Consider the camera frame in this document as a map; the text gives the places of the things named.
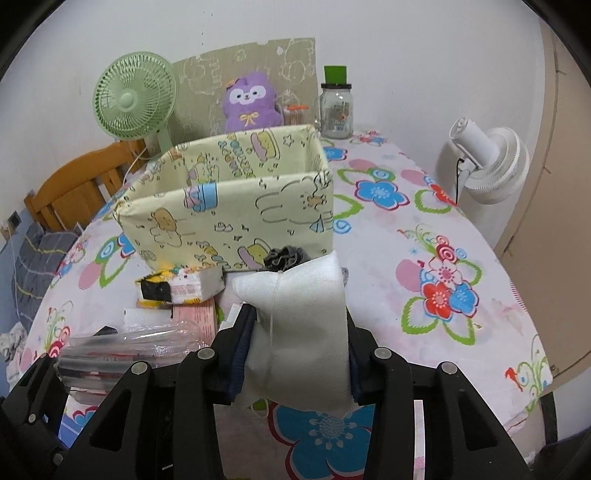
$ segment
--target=plastic bag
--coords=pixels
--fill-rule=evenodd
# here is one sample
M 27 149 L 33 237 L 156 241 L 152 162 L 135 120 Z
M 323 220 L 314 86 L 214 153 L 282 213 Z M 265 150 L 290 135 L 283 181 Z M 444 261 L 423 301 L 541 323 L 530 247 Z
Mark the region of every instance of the plastic bag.
M 70 338 L 56 362 L 58 377 L 80 403 L 98 405 L 136 362 L 152 368 L 178 364 L 208 346 L 186 324 Z

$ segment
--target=wooden chair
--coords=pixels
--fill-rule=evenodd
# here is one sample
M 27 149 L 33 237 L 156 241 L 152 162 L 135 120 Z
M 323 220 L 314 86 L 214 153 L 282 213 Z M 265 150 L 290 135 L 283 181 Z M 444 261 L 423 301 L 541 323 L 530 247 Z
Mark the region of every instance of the wooden chair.
M 36 195 L 27 195 L 28 211 L 52 231 L 71 230 L 77 223 L 86 227 L 106 203 L 98 185 L 103 183 L 109 195 L 114 195 L 123 185 L 121 171 L 126 171 L 144 148 L 143 140 L 121 141 L 75 158 L 51 175 Z M 132 171 L 144 163 L 138 160 Z

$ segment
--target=small box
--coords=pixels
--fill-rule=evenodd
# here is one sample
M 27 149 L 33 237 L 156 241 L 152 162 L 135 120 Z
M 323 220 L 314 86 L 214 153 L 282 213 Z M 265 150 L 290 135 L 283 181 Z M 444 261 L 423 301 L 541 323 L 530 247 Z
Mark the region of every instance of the small box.
M 142 307 L 197 304 L 224 289 L 222 267 L 186 267 L 163 270 L 135 281 Z

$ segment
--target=wall socket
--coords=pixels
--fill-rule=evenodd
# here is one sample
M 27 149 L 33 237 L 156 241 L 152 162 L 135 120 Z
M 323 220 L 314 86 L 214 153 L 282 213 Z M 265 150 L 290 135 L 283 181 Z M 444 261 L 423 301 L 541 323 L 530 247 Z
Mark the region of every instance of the wall socket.
M 0 225 L 0 234 L 4 238 L 5 242 L 8 242 L 10 240 L 10 237 L 12 236 L 13 233 L 14 233 L 14 230 L 11 229 L 8 222 L 5 222 L 2 225 Z
M 4 240 L 7 242 L 10 240 L 10 237 L 13 236 L 21 221 L 21 216 L 17 212 L 14 212 L 6 222 L 0 225 L 0 234 Z
M 14 229 L 16 230 L 17 227 L 21 224 L 21 216 L 18 214 L 18 212 L 15 210 L 14 213 L 8 217 L 8 224 Z

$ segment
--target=table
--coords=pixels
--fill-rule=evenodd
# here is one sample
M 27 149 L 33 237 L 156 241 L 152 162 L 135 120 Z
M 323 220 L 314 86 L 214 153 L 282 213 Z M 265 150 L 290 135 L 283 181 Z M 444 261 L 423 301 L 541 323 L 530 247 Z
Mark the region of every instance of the table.
M 346 300 L 355 323 L 408 362 L 458 364 L 509 433 L 516 431 L 552 376 L 532 320 L 484 238 L 446 192 L 379 133 L 323 144 L 335 178 L 334 248 L 348 273 Z M 31 328 L 21 371 L 43 352 L 58 355 L 70 335 L 121 327 L 124 308 L 135 306 L 134 280 L 149 269 L 112 219 L 112 205 L 64 260 Z M 216 301 L 222 320 L 238 299 L 227 288 Z M 423 417 L 420 403 L 415 406 L 415 468 L 421 469 Z M 68 401 L 66 443 L 95 410 Z M 264 400 L 247 410 L 216 407 L 226 475 L 360 478 L 372 416 L 373 407 L 341 420 Z

